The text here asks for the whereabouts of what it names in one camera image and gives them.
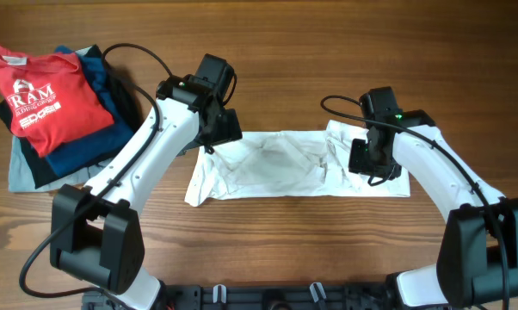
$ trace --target black mount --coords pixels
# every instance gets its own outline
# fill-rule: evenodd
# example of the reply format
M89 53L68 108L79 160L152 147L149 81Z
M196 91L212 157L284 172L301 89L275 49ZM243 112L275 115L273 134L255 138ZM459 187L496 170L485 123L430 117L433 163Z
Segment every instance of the black mount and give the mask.
M52 200L51 232L73 219L78 209L93 198L87 189L63 185ZM104 217L103 229L87 223L98 216ZM99 199L51 243L50 250L54 268L116 294L131 286L144 258L139 214L124 200L112 203Z
M435 126L435 122L422 110L403 112L397 105L397 99L391 87L372 89L359 99L362 115L371 121L381 121L400 127L419 125ZM400 177L402 167L393 158L395 130L388 127L366 123L368 129L366 142L354 139L348 170L370 176L368 184L376 186L387 180ZM381 180L373 182L374 177Z
M518 198L489 206L500 217L509 265L509 294L518 296ZM487 248L492 227L485 208L468 204L452 210L437 261L437 277L445 297L457 307L503 298L502 262L498 246Z
M231 84L236 87L236 74L226 60L206 54L195 75L169 77L161 82L156 97L164 100L172 98L188 105L188 109L200 114L200 131L194 141L185 146L179 155L187 150L204 146L210 154L213 146L242 139L242 130L232 108L225 109L223 101Z
M268 310L264 297L277 292L284 305L291 310L411 310L396 299L396 275L387 282L358 282L347 285L324 286L315 282L310 286L214 288L200 286L162 286L163 297L152 309L172 310ZM126 310L98 293L83 296L82 310ZM425 310L448 310L449 306L423 307Z

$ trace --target white cloth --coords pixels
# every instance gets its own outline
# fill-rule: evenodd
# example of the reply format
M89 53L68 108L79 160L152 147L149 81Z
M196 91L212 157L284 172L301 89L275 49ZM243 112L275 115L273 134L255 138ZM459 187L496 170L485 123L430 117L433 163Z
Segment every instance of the white cloth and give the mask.
M279 196L409 197L408 171L371 187L368 176L348 172L353 139L361 127L330 121L325 131L244 132L235 142L200 149L184 201L197 207L207 197Z

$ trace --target wood grain surface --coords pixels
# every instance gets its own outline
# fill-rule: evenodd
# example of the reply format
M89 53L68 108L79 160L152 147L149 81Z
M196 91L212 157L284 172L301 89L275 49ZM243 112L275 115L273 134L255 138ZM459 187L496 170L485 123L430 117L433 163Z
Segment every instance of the wood grain surface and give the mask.
M323 96L390 85L400 107L426 110L485 181L518 196L518 1L83 2L0 5L0 44L38 55L61 44L127 41L181 76L204 53L218 55L237 71L231 108L246 131L324 129L342 119L321 110ZM166 78L139 51L108 56L150 93ZM49 233L52 194L8 192L10 144L0 121L0 309L78 309L80 296L39 300L18 288L21 266ZM407 199L208 200L192 208L183 198L196 157L173 162L141 218L145 267L169 284L380 281L437 258L444 221L413 178ZM85 283L43 255L29 285L51 292ZM518 298L511 306L518 309Z

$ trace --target black cable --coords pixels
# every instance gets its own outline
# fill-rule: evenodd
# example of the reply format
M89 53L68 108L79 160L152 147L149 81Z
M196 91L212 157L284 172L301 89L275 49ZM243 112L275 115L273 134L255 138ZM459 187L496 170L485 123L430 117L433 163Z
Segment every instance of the black cable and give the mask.
M373 125L377 125L377 126L388 127L388 128L391 128L391 129L397 131L398 133L408 133L410 135L413 135L413 136L417 137L418 139L423 140L426 143L430 144L433 148L437 149L437 151L441 152L448 160L450 160L450 162L456 167L456 169L458 169L459 173L461 173L461 175L464 176L466 181L472 187L473 192L475 192L475 194L477 195L479 200L483 203L485 212L489 215L489 221L493 227L494 234L496 236L496 240L498 241L498 246L500 247L500 256L501 256L501 260L502 260L502 276L503 276L503 279L502 279L502 281L503 281L502 309L508 310L509 309L509 266L508 266L508 256L507 256L507 252L506 252L506 245L503 240L502 231L500 230L500 224L498 222L498 219L494 215L494 212L492 212L492 208L490 208L489 203L487 202L486 198L484 197L483 192L481 192L481 190L479 189L478 184L476 184L473 181L473 179L469 176L469 174L467 174L467 171L464 170L464 168L461 166L461 164L459 164L459 162L450 153L448 153L447 150L445 150L444 148L439 146L436 141L431 140L431 139L425 137L424 135L419 134L413 130L409 130L408 128L395 126L392 124L384 123L382 121L372 121L372 120L368 120L368 119L365 119L362 117L358 117L358 116L354 116L354 115L347 115L347 114L332 110L331 108L327 108L324 104L329 99L342 99L342 100L346 100L346 101L358 104L360 106L361 103L357 102L355 99L352 99L352 98L349 98L346 96L332 95L332 96L327 96L324 99L322 99L322 101L320 102L320 106L322 107L322 109L332 113L333 115L348 118L350 120L363 121L365 123L369 123L369 124L373 124Z
M87 213L87 211L89 211L92 207L94 207L95 203L98 202L99 199L104 197L109 192L109 190L111 190L115 186L115 184L117 184L121 180L121 178L123 178L123 176L127 173L127 171L129 169L131 169L131 166L133 166L133 164L139 159L139 157L146 151L146 148L150 145L150 143L154 139L154 137L159 129L161 116L160 116L156 101L150 95L148 95L148 93L146 93L146 91L144 91L137 85L131 83L130 81L124 79L123 77L120 77L117 73L115 73L112 70L112 68L106 61L106 54L108 54L110 51L112 51L113 49L118 48L118 47L133 47L133 48L137 48L141 51L144 51L144 52L150 54L154 59L156 59L163 66L163 68L167 71L167 73L170 76L172 75L168 66L156 54L154 54L150 50L148 50L144 47L141 47L141 46L137 46L137 45L130 44L130 43L115 44L115 45L112 45L111 47L107 48L104 51L104 53L102 54L101 61L102 61L102 65L104 66L104 69L106 70L106 72L110 76L120 80L123 84L134 88L136 91L138 91L140 94L142 94L146 99L148 99L148 101L152 105L152 108L154 109L154 114L156 116L156 120L154 121L154 126L152 127L150 135L146 139L145 143L133 155L131 160L129 160L129 162L127 162L127 164L120 170L120 172L118 172L118 174L112 180L110 180L110 182L106 185L106 187L103 190L101 190L100 193L98 193L98 195L94 196L90 200L89 203L83 205L74 214L74 216L70 220L66 221L61 227L59 227L54 232L52 232L48 237L46 237L45 240L43 240L43 242L41 242L41 244L39 246L37 246L37 248L34 250L34 252L29 256L28 260L26 261L26 263L24 264L24 266L22 267L22 270L20 272L19 284L20 284L20 288L22 289L22 291L24 291L24 293L31 295L33 297L58 298L58 297L65 297L65 296L70 296L70 295L77 295L80 293L99 292L101 294L106 295L108 298L122 304L122 306L127 307L126 305L123 305L123 303L121 301L119 301L117 298L115 298L115 296L111 295L108 291L106 291L103 288L90 287L90 288L80 288L80 289L74 289L74 290L58 292L58 293L42 293L42 292L32 290L26 284L26 277L28 275L29 268L32 266L35 259L40 255L40 253L43 250L45 250L46 246L49 245L53 240L55 240L75 220L78 220L81 217L83 217Z
M226 98L226 100L224 100L221 105L224 107L232 98L232 94L234 94L234 90L236 89L236 82L238 81L238 78L236 76L236 73L234 73L234 83L232 83L232 90L231 90L231 93L229 94L228 98Z

